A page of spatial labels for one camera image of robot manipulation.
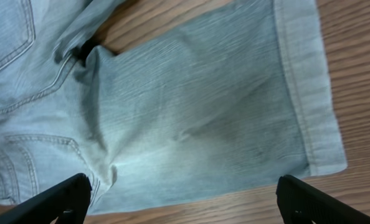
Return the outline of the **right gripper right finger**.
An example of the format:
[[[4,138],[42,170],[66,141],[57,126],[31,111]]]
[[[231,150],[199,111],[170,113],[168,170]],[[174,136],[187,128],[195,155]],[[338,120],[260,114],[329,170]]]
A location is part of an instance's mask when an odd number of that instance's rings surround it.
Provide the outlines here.
[[[279,178],[276,195],[284,224],[370,224],[370,216],[292,175]]]

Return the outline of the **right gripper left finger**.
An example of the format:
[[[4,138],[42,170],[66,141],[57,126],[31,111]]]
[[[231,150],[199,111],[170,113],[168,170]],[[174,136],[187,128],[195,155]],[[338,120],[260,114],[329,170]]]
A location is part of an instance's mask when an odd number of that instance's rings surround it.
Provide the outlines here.
[[[83,173],[19,204],[0,215],[0,224],[83,224],[92,186]]]

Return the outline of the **light blue denim shorts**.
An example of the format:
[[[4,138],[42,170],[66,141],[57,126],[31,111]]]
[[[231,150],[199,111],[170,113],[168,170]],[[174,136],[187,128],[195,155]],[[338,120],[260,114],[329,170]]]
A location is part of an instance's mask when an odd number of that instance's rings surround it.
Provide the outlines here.
[[[77,173],[103,214],[345,170],[314,1],[234,1],[81,57],[118,5],[0,0],[0,205]]]

